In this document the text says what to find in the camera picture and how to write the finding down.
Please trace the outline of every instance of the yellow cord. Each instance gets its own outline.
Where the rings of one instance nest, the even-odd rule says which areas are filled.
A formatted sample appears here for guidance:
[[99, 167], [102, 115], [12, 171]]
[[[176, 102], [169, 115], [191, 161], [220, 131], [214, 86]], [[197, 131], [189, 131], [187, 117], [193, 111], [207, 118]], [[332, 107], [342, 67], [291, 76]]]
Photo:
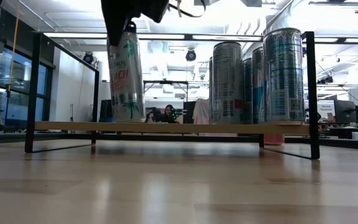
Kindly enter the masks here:
[[13, 39], [13, 51], [12, 51], [12, 60], [11, 60], [11, 72], [9, 74], [9, 84], [8, 84], [8, 91], [11, 90], [11, 82], [12, 82], [12, 73], [13, 73], [13, 63], [15, 59], [15, 49], [16, 49], [16, 38], [17, 38], [17, 27], [19, 26], [19, 16], [20, 16], [20, 1], [17, 0], [17, 12], [16, 12], [16, 26], [15, 26], [15, 36]]

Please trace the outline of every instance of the person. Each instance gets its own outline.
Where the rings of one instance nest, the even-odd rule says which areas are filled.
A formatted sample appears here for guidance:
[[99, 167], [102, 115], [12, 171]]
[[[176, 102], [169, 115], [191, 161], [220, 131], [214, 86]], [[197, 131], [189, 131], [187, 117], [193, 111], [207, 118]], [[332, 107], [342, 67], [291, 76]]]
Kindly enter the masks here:
[[172, 117], [172, 111], [174, 110], [172, 105], [167, 105], [164, 109], [164, 117], [162, 118], [162, 122], [164, 123], [179, 123], [178, 121], [175, 121], [175, 119]]

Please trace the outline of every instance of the aluminum can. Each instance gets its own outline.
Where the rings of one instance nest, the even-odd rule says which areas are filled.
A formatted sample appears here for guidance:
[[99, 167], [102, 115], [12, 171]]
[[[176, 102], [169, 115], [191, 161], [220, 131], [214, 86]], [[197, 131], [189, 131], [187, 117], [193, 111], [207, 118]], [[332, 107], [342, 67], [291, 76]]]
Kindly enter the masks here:
[[254, 112], [254, 124], [265, 122], [265, 75], [263, 47], [258, 47], [252, 52], [252, 109]]
[[214, 111], [212, 110], [212, 104], [213, 104], [213, 98], [214, 98], [214, 95], [213, 95], [213, 81], [214, 78], [213, 78], [213, 66], [212, 66], [212, 57], [209, 59], [209, 113], [208, 113], [208, 116], [209, 116], [209, 123], [210, 124], [213, 124], [214, 122]]
[[130, 24], [118, 46], [108, 45], [114, 122], [144, 122], [145, 101], [136, 27]]
[[241, 45], [236, 42], [215, 45], [213, 68], [214, 120], [218, 124], [241, 124], [244, 119]]
[[247, 58], [242, 62], [244, 71], [244, 124], [254, 122], [252, 114], [252, 58]]
[[268, 121], [302, 123], [303, 101], [301, 32], [293, 28], [279, 29], [264, 37], [264, 68], [268, 81], [266, 96]]

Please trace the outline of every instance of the laminate floor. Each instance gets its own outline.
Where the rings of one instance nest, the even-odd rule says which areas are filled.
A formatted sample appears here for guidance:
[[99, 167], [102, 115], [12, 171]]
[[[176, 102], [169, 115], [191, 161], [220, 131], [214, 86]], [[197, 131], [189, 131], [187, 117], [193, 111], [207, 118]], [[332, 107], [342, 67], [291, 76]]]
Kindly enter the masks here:
[[0, 144], [0, 223], [358, 224], [358, 150], [309, 161], [251, 143]]

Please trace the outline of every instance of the wooden plank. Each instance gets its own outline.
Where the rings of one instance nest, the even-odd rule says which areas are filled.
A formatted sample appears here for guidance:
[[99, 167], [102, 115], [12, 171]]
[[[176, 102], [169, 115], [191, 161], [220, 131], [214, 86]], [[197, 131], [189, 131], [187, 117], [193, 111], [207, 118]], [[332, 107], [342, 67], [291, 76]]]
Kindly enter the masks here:
[[35, 122], [36, 130], [122, 131], [137, 133], [237, 133], [237, 134], [308, 134], [307, 125], [274, 124], [145, 124], [97, 122]]

